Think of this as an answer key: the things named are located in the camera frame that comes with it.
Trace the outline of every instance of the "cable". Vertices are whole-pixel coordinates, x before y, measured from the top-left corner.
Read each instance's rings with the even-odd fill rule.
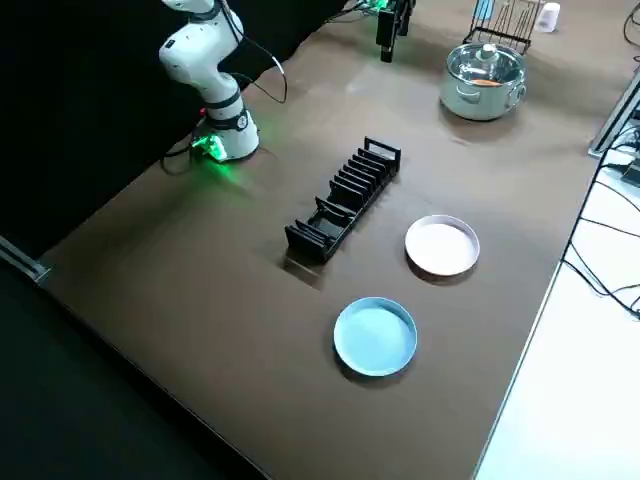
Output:
[[[624,36],[624,39],[627,43],[634,45],[636,47],[640,47],[640,44],[638,44],[637,42],[634,42],[633,40],[631,40],[629,38],[629,35],[627,34],[627,27],[629,26],[629,23],[635,25],[635,26],[640,26],[640,22],[638,22],[634,17],[636,12],[638,12],[638,10],[640,10],[640,3],[638,3],[635,7],[633,7],[633,10],[631,10],[631,13],[629,13],[629,15],[627,15],[627,18],[625,19],[624,23],[622,24],[622,35]]]
[[[357,11],[363,10],[363,7],[365,7],[364,9],[368,10],[367,2],[364,1],[364,0],[360,1],[360,2],[357,2],[351,8],[347,8],[345,10],[342,10],[342,11],[336,13],[335,15],[330,16],[329,18],[327,18],[324,21],[324,23],[332,23],[336,18],[343,17],[343,16],[348,15],[349,13],[352,13],[352,12],[357,12]]]
[[[182,155],[183,153],[188,152],[190,148],[191,148],[191,143],[189,143],[189,145],[187,145],[186,147],[182,147],[181,149],[176,150],[175,152],[165,153],[164,158],[177,157],[178,155]]]
[[[634,289],[634,288],[638,288],[638,287],[640,287],[640,283],[636,283],[636,284],[634,284],[634,285],[626,285],[626,286],[624,286],[624,287],[616,288],[615,290],[612,290],[610,293],[607,293],[607,292],[601,292],[600,290],[598,290],[598,289],[596,288],[596,286],[595,286],[593,283],[591,283],[591,280],[589,280],[589,279],[587,278],[587,276],[586,276],[584,273],[582,273],[582,272],[580,271],[580,269],[579,269],[578,267],[576,267],[573,263],[571,263],[569,260],[563,260],[562,262],[563,262],[564,264],[566,264],[566,265],[567,265],[571,270],[573,270],[575,273],[577,273],[578,275],[580,275],[580,277],[582,277],[582,279],[585,281],[585,283],[586,283],[587,285],[589,285],[589,287],[591,287],[591,289],[592,289],[594,292],[596,292],[598,295],[600,295],[601,297],[610,297],[610,296],[615,295],[616,293],[622,292],[622,291],[624,291],[624,290],[631,290],[631,289]]]
[[[610,230],[614,230],[616,232],[624,233],[625,235],[631,235],[632,237],[640,238],[639,233],[628,232],[626,230],[622,230],[621,228],[617,228],[612,225],[607,225],[606,223],[600,223],[596,220],[591,220],[590,218],[580,217],[580,220],[584,220],[585,222],[588,222],[588,223],[593,223],[594,225],[600,225],[601,227],[605,227]]]
[[[172,177],[176,177],[178,175],[183,175],[191,170],[191,168],[193,167],[193,150],[191,148],[192,139],[193,139],[193,134],[191,135],[191,139],[189,139],[189,145],[175,152],[171,152],[170,154],[167,154],[160,159],[160,168],[164,173]],[[189,152],[189,162],[185,168],[183,168],[182,170],[172,170],[167,166],[167,159],[177,157],[178,155],[186,152]]]
[[[627,15],[627,18],[625,19],[624,23],[622,24],[622,36],[624,37],[625,41],[635,47],[640,47],[640,44],[638,44],[637,42],[634,42],[633,40],[631,40],[629,38],[629,34],[627,33],[627,28],[629,27],[629,23],[631,23],[632,25],[634,25],[635,27],[639,27],[640,26],[640,22],[638,22],[635,19],[635,14],[638,12],[638,10],[640,10],[640,3],[638,3],[635,7],[633,7],[633,10],[631,10],[631,13],[629,13],[629,15]],[[634,55],[633,56],[633,61],[638,63],[638,66],[636,67],[636,70],[638,68],[640,68],[640,55]]]
[[[233,77],[240,77],[242,79],[244,79],[245,81],[249,82],[250,84],[252,84],[254,87],[256,87],[258,90],[261,90],[262,93],[264,93],[267,97],[271,98],[274,102],[278,102],[278,103],[285,103],[287,101],[287,86],[285,84],[285,93],[284,93],[284,98],[282,100],[280,100],[279,98],[274,97],[273,95],[271,95],[269,92],[267,92],[264,88],[262,88],[260,85],[258,85],[256,83],[255,80],[253,80],[251,77],[249,77],[248,75],[245,75],[244,73],[238,73],[238,72],[232,72],[229,75],[233,76]]]
[[[356,23],[364,20],[365,18],[373,17],[374,15],[366,10],[360,10],[361,15],[353,20],[327,20],[324,23]]]
[[[624,137],[629,133],[632,132],[633,135],[633,139],[624,139]],[[618,145],[614,145],[615,142],[618,139],[624,139],[624,143],[620,143]],[[613,142],[611,143],[612,145],[612,150],[618,151],[619,148],[621,147],[631,147],[634,148],[635,150],[638,150],[640,147],[640,128],[637,125],[630,125],[627,128],[625,128],[623,131],[621,131],[620,133],[618,133],[618,135],[616,135],[616,138],[613,140]]]
[[[616,294],[614,292],[612,292],[611,290],[609,290],[607,288],[607,286],[602,282],[602,280],[600,280],[600,278],[598,278],[598,276],[593,273],[593,270],[591,270],[591,268],[589,267],[589,265],[587,264],[587,262],[584,261],[584,258],[582,258],[582,255],[580,255],[580,252],[578,252],[578,249],[575,247],[575,245],[573,244],[573,242],[569,242],[569,246],[571,246],[571,248],[573,248],[573,251],[576,253],[576,255],[578,256],[578,258],[580,259],[580,262],[584,265],[584,267],[587,269],[587,271],[589,272],[589,274],[596,280],[596,282],[598,282],[598,285],[600,286],[600,288],[602,288],[602,290],[604,290],[606,296],[611,297],[613,300],[615,300],[615,302],[620,305],[627,313],[631,314],[636,321],[640,321],[640,310],[633,310],[633,308],[625,305],[622,300],[620,300]],[[571,265],[571,269],[578,273],[578,269],[576,268],[575,265],[571,264],[571,262],[567,261],[567,260],[563,260],[564,263],[566,263],[567,265]],[[591,281],[589,281],[586,276],[580,272],[579,273],[580,276],[582,277],[582,279],[587,282],[587,284],[596,292],[600,293],[602,295],[602,293],[600,291],[598,291],[595,286],[593,285],[593,283],[591,283]]]
[[[628,164],[624,164],[624,163],[605,163],[603,165],[600,165],[600,167],[598,167],[598,169],[596,170],[595,175],[597,176],[598,173],[600,173],[600,170],[604,170],[604,169],[611,169],[614,172],[618,172],[620,174],[623,174],[624,172],[627,171],[627,169],[629,168]]]
[[[622,198],[625,202],[627,202],[629,205],[631,205],[638,213],[640,213],[640,207],[638,207],[635,203],[633,203],[631,200],[629,200],[629,198],[627,198],[625,195],[623,195],[622,193],[617,191],[615,188],[610,187],[606,183],[602,183],[600,180],[596,180],[594,183],[597,184],[597,185],[602,185],[607,190],[611,190],[613,193],[615,193],[620,198]]]
[[[284,94],[283,94],[282,101],[277,100],[273,95],[271,95],[270,93],[267,93],[267,91],[264,88],[259,87],[258,85],[256,85],[256,83],[253,80],[251,80],[251,83],[253,85],[255,85],[256,87],[258,87],[260,90],[262,90],[270,98],[272,98],[275,101],[277,101],[278,103],[285,103],[287,101],[287,95],[289,93],[289,82],[287,81],[287,75],[284,73],[284,68],[282,68],[282,65],[280,64],[278,59],[269,50],[264,48],[262,45],[260,45],[255,40],[249,38],[242,30],[240,30],[240,28],[235,24],[235,22],[232,21],[232,19],[231,19],[231,17],[232,17],[231,10],[229,10],[229,7],[228,7],[228,5],[227,5],[225,0],[221,1],[221,5],[222,5],[222,14],[224,15],[224,18],[227,21],[227,24],[229,25],[229,28],[233,32],[233,36],[235,37],[236,42],[238,43],[238,45],[240,45],[240,39],[238,38],[238,35],[236,35],[236,32],[238,32],[242,38],[244,38],[247,42],[251,43],[254,47],[256,47],[257,49],[259,49],[262,52],[264,52],[267,55],[269,55],[269,57],[271,57],[271,60],[273,61],[273,63],[278,67],[278,70],[280,70],[280,74],[282,75],[282,79],[284,81]]]

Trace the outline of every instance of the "white plate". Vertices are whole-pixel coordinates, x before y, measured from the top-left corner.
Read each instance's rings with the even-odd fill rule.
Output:
[[[438,276],[464,273],[480,255],[476,232],[449,215],[430,215],[416,221],[407,231],[404,246],[413,263]]]

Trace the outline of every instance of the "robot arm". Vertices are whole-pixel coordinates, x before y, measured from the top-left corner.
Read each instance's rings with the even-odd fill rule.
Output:
[[[218,161],[243,158],[258,148],[258,131],[244,106],[238,82],[220,73],[219,63],[242,36],[242,22],[224,0],[162,0],[189,14],[189,23],[160,48],[160,61],[177,82],[196,88],[207,109],[208,127]]]

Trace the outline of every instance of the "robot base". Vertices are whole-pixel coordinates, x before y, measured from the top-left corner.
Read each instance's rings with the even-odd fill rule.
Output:
[[[214,159],[219,163],[229,162],[233,160],[240,160],[250,156],[254,153],[260,145],[260,138],[258,136],[258,127],[253,121],[251,114],[247,112],[247,126],[241,131],[236,129],[229,130],[217,130],[205,120],[200,129],[199,136],[204,135],[216,135],[220,140],[221,154],[218,154]]]

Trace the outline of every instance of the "plate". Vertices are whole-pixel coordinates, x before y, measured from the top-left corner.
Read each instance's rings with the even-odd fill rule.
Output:
[[[409,227],[404,245],[418,268],[444,277],[466,272],[480,255],[476,232],[449,215],[430,215],[416,221]]]
[[[381,297],[356,300],[333,330],[333,344],[352,370],[383,377],[402,370],[418,346],[416,324],[402,305]]]

